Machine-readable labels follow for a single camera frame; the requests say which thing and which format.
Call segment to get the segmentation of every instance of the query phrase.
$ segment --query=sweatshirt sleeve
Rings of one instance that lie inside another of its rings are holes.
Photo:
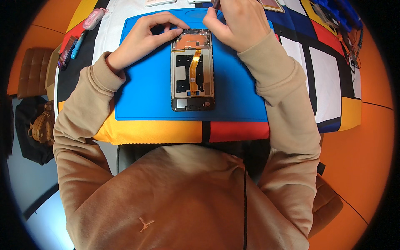
[[[321,148],[305,73],[273,31],[238,56],[257,81],[256,91],[265,99],[270,126],[271,151],[258,186],[308,237]]]
[[[109,115],[109,102],[125,82],[115,75],[102,54],[81,70],[78,84],[65,101],[54,125],[53,152],[57,163],[60,196],[67,220],[100,186],[110,180],[106,157],[91,138]]]

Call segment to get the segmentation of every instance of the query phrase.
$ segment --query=pink case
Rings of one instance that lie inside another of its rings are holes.
[[[85,30],[93,30],[94,27],[100,22],[100,20],[103,18],[105,15],[104,10],[102,9],[94,9],[90,15],[86,18],[86,20],[83,22],[82,27]]]

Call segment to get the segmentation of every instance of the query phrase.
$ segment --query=white phone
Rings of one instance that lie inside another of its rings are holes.
[[[189,4],[211,3],[211,0],[188,0]]]
[[[175,3],[176,0],[146,0],[144,2],[145,7],[151,7],[151,6],[156,6],[156,5],[161,5],[161,4],[170,4],[170,3]]]

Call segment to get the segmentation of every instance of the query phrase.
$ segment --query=jumpman logo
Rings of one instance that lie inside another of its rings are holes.
[[[141,217],[139,217],[139,220],[143,223],[143,228],[142,228],[142,230],[140,230],[140,232],[143,232],[143,230],[146,230],[146,228],[148,228],[150,226],[150,224],[152,224],[154,222],[152,220],[152,221],[146,223],[146,222],[144,222],[144,220]]]

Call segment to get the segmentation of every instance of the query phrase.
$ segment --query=sweatshirt cuff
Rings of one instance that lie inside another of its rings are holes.
[[[117,92],[120,86],[125,82],[125,73],[120,72],[120,76],[117,76],[106,64],[106,58],[111,52],[104,52],[97,62],[91,67],[91,75],[96,85],[104,91],[111,93]]]
[[[238,53],[259,84],[267,87],[287,78],[294,69],[294,61],[275,36],[273,30],[260,42]]]

